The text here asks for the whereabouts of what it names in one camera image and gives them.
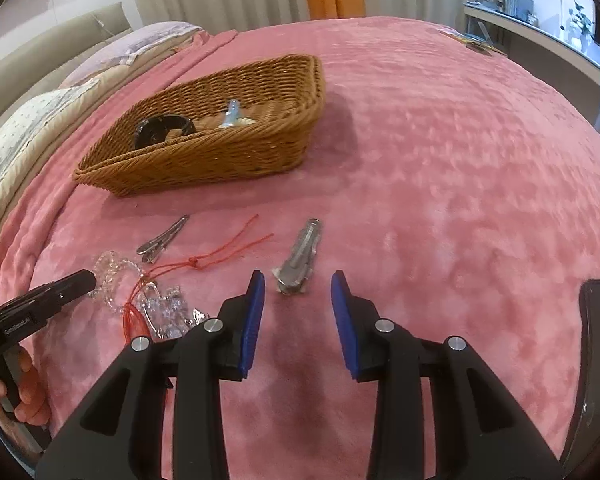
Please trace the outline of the left hand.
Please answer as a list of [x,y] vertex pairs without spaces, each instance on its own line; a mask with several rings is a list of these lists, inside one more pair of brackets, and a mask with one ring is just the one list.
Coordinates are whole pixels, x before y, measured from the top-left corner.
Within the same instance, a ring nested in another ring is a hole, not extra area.
[[[21,370],[18,382],[19,403],[15,407],[15,418],[31,426],[46,426],[50,421],[50,404],[40,374],[33,365],[29,352],[22,347],[18,350],[18,363]],[[15,428],[15,422],[4,412],[1,400],[8,389],[0,379],[0,426],[4,431]]]

